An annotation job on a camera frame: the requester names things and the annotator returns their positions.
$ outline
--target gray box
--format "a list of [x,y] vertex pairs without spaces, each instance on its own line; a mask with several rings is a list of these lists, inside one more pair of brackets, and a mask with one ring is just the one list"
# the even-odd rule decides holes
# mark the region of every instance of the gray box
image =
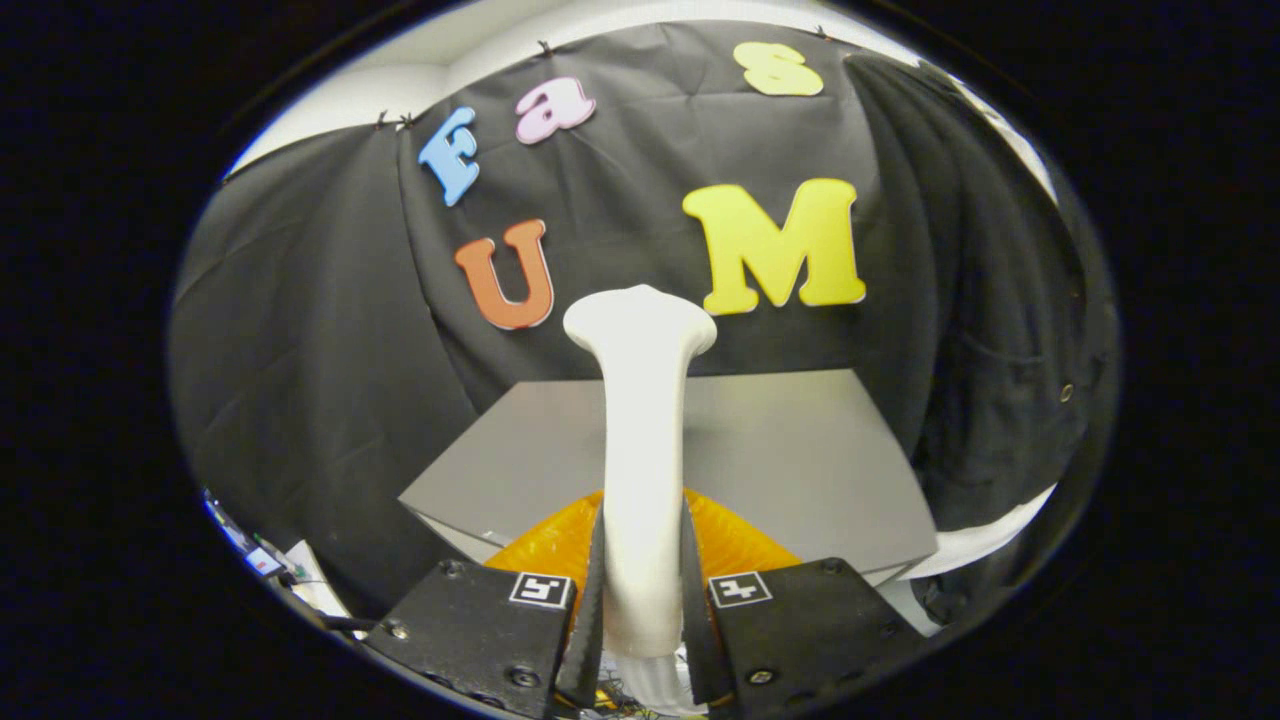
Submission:
[[[401,501],[483,562],[603,473],[604,383],[518,383]],[[915,473],[852,370],[689,378],[685,486],[872,583],[937,550]]]

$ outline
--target bolt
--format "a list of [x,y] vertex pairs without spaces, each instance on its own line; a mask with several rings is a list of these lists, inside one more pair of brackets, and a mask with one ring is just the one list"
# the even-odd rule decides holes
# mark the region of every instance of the bolt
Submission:
[[522,688],[536,688],[543,683],[538,673],[534,673],[529,667],[512,667],[507,671],[507,679]]
[[387,621],[383,623],[383,626],[387,628],[387,632],[390,633],[393,638],[398,641],[408,639],[408,628],[406,628],[404,623],[401,623],[396,618],[388,618]]
[[490,707],[497,707],[498,710],[503,710],[506,707],[504,705],[502,705],[500,700],[495,697],[489,697],[486,694],[475,693],[471,696],[471,700],[477,700]]
[[425,676],[426,676],[428,680],[431,680],[433,683],[435,683],[438,685],[444,685],[444,687],[449,688],[451,691],[453,689],[453,683],[451,683],[447,678],[442,678],[440,675],[433,675],[431,673],[426,673]]

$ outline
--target white bone-shaped object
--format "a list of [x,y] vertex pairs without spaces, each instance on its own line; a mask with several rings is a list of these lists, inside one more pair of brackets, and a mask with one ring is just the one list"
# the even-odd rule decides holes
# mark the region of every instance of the white bone-shaped object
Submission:
[[716,323],[687,300],[636,286],[579,300],[564,332],[604,375],[605,647],[666,661],[682,620],[685,375],[716,342]]

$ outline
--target letter m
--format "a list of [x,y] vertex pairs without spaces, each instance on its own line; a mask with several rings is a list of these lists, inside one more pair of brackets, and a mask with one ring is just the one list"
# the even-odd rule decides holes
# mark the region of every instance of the letter m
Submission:
[[746,287],[751,270],[769,302],[781,307],[791,297],[800,265],[809,279],[800,288],[805,305],[849,305],[867,297],[858,279],[849,208],[858,197],[847,182],[817,178],[804,182],[780,231],[755,200],[736,184],[713,184],[685,196],[685,213],[703,223],[712,265],[712,293],[703,307],[713,315],[750,313],[759,293]]

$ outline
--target black cloth backdrop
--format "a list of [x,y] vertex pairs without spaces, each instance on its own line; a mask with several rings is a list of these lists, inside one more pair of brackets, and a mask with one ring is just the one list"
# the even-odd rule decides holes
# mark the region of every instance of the black cloth backdrop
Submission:
[[[732,58],[746,41],[799,50],[823,91],[759,94]],[[520,143],[516,100],[561,76],[579,78],[595,114]],[[480,176],[447,208],[417,158],[462,105],[476,111]],[[172,315],[173,402],[195,475],[247,528],[307,539],[351,609],[378,615],[457,556],[399,492],[516,382],[598,377],[561,328],[573,300],[648,283],[700,302],[707,245],[684,196],[741,184],[781,227],[800,183],[820,177],[858,190],[867,299],[773,307],[762,295],[753,313],[717,318],[691,374],[852,368],[942,530],[989,523],[1057,482],[1115,343],[1101,247],[1071,188],[1056,178],[1060,217],[929,68],[724,22],[557,47],[408,127],[334,131],[229,178],[192,237]],[[453,252],[494,238],[500,284],[522,299],[500,237],[534,218],[556,305],[539,327],[502,331]],[[1066,383],[1075,392],[1061,402]]]

